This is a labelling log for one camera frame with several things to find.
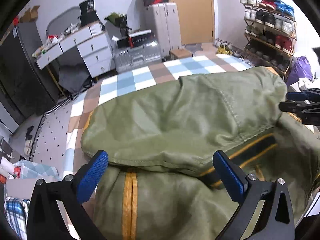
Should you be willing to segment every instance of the green jacket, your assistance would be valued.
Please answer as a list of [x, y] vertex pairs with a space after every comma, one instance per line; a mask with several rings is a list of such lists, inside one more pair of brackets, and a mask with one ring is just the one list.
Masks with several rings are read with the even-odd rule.
[[256, 67], [181, 77], [98, 106], [81, 141], [89, 156], [109, 155], [96, 226], [112, 240], [214, 239], [237, 208], [212, 166], [216, 150], [260, 180], [283, 178], [297, 221], [317, 184], [320, 145], [280, 112], [286, 93], [278, 75]]

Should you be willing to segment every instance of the plaid fabric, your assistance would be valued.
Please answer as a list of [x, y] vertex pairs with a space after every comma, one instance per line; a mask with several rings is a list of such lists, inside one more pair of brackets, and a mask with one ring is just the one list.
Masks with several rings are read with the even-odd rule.
[[136, 90], [177, 80], [180, 76], [241, 71], [248, 68], [250, 67], [238, 58], [211, 53], [207, 56], [200, 55], [142, 67], [98, 82], [73, 103], [68, 126], [63, 177], [75, 174], [83, 164], [88, 162], [81, 150], [80, 140], [85, 123], [97, 106]]
[[27, 222], [30, 199], [6, 197], [5, 216], [9, 225], [22, 240], [27, 240]]
[[21, 166], [20, 179], [41, 179], [53, 176], [57, 181], [61, 180], [55, 167], [26, 160], [18, 161], [14, 165]]

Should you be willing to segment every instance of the white desk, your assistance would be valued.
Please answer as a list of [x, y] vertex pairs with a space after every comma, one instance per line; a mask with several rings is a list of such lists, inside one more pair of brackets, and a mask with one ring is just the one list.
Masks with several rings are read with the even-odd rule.
[[112, 51], [107, 33], [102, 32], [100, 22], [93, 22], [51, 47], [36, 62], [43, 69], [60, 55], [77, 46], [92, 78], [114, 69]]

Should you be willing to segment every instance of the white suitcase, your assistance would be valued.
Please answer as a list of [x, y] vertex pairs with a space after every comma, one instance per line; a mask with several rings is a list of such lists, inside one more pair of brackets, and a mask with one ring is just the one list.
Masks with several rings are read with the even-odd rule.
[[172, 49], [181, 49], [181, 33], [177, 5], [158, 3], [146, 7], [146, 27], [155, 34], [161, 47], [162, 57]]

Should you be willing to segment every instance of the plastic bag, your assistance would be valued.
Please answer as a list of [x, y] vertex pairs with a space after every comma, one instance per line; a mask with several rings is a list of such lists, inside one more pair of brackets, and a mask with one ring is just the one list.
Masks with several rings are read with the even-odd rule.
[[293, 65], [293, 68], [288, 76], [286, 81], [287, 86], [298, 82], [300, 78], [308, 78], [308, 80], [312, 80], [312, 72], [311, 66], [308, 59], [305, 56], [301, 56], [297, 58], [297, 62]]

